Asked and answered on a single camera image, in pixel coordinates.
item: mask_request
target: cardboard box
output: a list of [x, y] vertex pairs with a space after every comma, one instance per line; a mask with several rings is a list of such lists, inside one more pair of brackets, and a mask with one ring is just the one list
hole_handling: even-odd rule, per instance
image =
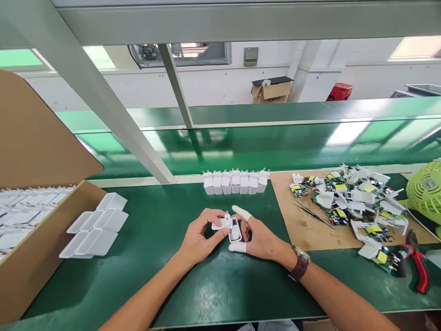
[[83, 180], [103, 170], [21, 77], [0, 70], [0, 188], [77, 187], [0, 263], [0, 324], [19, 320], [58, 268], [66, 230], [106, 192]]
[[264, 80], [252, 82], [251, 94], [254, 96], [254, 103], [285, 103], [291, 93], [293, 80], [286, 76], [267, 79], [271, 81], [269, 86], [262, 86]]

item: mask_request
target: electrical switch box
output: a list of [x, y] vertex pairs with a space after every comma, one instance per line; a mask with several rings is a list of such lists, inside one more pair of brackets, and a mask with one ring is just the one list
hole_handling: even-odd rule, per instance
[[258, 54], [259, 54], [258, 47], [245, 47], [243, 49], [243, 65], [244, 66], [257, 65]]

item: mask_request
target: window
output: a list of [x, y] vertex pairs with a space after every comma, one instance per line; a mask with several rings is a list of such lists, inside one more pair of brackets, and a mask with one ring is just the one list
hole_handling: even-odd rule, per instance
[[424, 60], [441, 58], [441, 36], [405, 37], [389, 58], [394, 60]]
[[103, 46], [83, 46], [83, 49], [98, 70], [116, 69]]
[[[129, 51], [139, 68], [163, 67], [157, 44], [129, 45]], [[199, 42], [171, 44], [177, 66], [230, 64], [230, 43]]]
[[0, 68], [8, 71], [54, 71], [54, 68], [34, 48], [1, 50]]

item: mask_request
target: floor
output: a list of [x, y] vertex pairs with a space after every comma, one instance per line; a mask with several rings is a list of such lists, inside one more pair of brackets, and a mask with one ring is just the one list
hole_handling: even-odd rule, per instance
[[[426, 327], [424, 312], [390, 313], [385, 314], [401, 331], [429, 331]], [[339, 331], [329, 320], [306, 321], [304, 331]]]

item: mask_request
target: brown leather watch strap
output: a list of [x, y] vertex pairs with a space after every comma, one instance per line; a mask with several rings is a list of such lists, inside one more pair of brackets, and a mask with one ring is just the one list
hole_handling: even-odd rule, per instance
[[309, 260], [304, 258], [303, 256], [297, 256], [297, 263], [289, 274], [289, 276], [295, 281], [299, 281], [306, 272], [306, 268], [308, 268]]

